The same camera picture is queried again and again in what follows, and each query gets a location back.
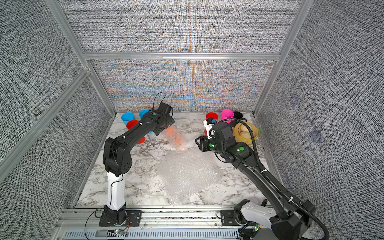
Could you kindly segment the coral wine glass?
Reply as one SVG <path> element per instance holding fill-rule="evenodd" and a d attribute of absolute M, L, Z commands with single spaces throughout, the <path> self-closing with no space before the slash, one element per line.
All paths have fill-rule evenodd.
<path fill-rule="evenodd" d="M 128 131 L 135 131 L 135 130 L 138 130 L 138 127 L 140 125 L 140 122 L 138 120 L 130 120 L 127 122 L 126 124 L 126 128 Z M 138 142 L 137 144 L 141 145 L 143 144 L 144 142 L 146 141 L 146 138 L 145 137 L 142 137 Z"/>

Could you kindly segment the orange wine glass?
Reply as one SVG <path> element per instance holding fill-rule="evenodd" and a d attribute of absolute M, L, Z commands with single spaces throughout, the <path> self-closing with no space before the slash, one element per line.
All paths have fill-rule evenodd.
<path fill-rule="evenodd" d="M 170 126 L 163 131 L 165 138 L 176 150 L 188 148 L 188 142 L 175 126 Z"/>

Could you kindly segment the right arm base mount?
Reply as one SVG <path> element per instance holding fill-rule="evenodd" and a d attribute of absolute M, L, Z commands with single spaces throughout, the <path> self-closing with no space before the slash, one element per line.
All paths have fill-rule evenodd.
<path fill-rule="evenodd" d="M 247 223 L 263 224 L 266 220 L 265 207 L 257 206 L 244 199 L 229 210 L 220 210 L 217 217 L 222 226 L 245 226 Z"/>

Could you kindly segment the bubble wrap sheet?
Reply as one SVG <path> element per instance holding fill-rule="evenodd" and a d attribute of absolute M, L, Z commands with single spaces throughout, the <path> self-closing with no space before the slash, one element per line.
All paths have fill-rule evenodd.
<path fill-rule="evenodd" d="M 173 204 L 186 203 L 221 179 L 215 160 L 196 148 L 168 151 L 156 169 Z"/>

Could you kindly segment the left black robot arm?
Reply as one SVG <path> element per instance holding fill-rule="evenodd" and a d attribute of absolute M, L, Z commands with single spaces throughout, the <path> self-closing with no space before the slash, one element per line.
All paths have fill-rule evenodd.
<path fill-rule="evenodd" d="M 131 150 L 148 133 L 158 136 L 174 124 L 173 112 L 171 106 L 160 103 L 157 109 L 145 113 L 127 132 L 114 139 L 106 139 L 103 164 L 108 177 L 108 198 L 102 217 L 107 223 L 121 226 L 127 219 L 125 181 L 133 165 Z"/>

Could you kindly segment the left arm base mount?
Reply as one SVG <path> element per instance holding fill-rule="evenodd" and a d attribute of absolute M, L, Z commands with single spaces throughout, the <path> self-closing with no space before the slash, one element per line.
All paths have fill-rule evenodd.
<path fill-rule="evenodd" d="M 138 227 L 142 218 L 141 210 L 126 210 L 123 206 L 120 210 L 112 210 L 105 206 L 99 221 L 99 227 Z"/>

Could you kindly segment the blue wine glass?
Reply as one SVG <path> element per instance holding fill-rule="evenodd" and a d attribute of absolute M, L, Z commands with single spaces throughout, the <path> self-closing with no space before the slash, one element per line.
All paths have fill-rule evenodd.
<path fill-rule="evenodd" d="M 127 112 L 127 113 L 124 113 L 122 116 L 121 116 L 121 120 L 122 122 L 124 123 L 124 125 L 126 126 L 128 122 L 132 121 L 132 120 L 135 120 L 135 114 L 134 113 L 131 113 L 131 112 Z"/>
<path fill-rule="evenodd" d="M 144 115 L 146 114 L 146 113 L 148 113 L 150 110 L 142 110 L 140 113 L 139 113 L 139 117 L 140 117 L 140 119 L 142 119 L 143 117 L 144 117 Z"/>

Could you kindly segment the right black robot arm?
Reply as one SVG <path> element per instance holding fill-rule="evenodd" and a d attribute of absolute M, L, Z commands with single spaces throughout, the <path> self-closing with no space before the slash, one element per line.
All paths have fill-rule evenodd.
<path fill-rule="evenodd" d="M 272 230 L 279 240 L 303 240 L 304 233 L 316 222 L 324 232 L 324 240 L 330 238 L 326 225 L 315 215 L 315 206 L 310 201 L 302 202 L 287 190 L 261 163 L 257 147 L 237 142 L 230 124 L 218 122 L 195 142 L 201 152 L 212 151 L 226 163 L 249 178 L 263 193 L 271 208 L 258 206 L 243 200 L 234 207 L 240 224 L 260 224 Z"/>

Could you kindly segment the pink wine glass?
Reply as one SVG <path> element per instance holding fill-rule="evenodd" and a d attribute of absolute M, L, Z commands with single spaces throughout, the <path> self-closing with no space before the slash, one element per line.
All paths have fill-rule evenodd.
<path fill-rule="evenodd" d="M 229 109 L 222 110 L 222 112 L 221 112 L 221 122 L 230 124 L 231 123 L 231 119 L 234 118 L 234 115 L 235 114 L 234 114 L 234 112 L 232 110 L 229 110 Z"/>

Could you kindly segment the red wine glass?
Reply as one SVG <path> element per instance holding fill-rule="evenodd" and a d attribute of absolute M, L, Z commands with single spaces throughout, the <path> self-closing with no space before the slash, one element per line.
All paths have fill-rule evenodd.
<path fill-rule="evenodd" d="M 216 113 L 208 113 L 208 114 L 206 114 L 206 119 L 207 118 L 215 118 L 217 120 L 217 122 L 219 120 L 219 116 Z"/>

